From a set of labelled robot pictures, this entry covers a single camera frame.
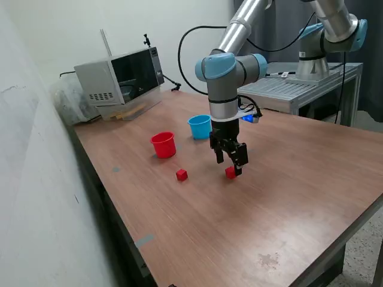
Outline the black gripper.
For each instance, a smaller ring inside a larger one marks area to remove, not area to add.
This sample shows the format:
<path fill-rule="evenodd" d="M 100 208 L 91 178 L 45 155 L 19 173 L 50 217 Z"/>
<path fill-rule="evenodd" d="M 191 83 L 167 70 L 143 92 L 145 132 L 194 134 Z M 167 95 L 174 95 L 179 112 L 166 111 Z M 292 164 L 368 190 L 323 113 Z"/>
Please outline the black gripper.
<path fill-rule="evenodd" d="M 211 121 L 212 132 L 209 136 L 211 149 L 214 150 L 218 164 L 224 161 L 220 140 L 230 141 L 227 144 L 227 154 L 233 162 L 235 176 L 242 174 L 242 167 L 248 163 L 246 143 L 238 143 L 239 119 L 217 122 Z"/>

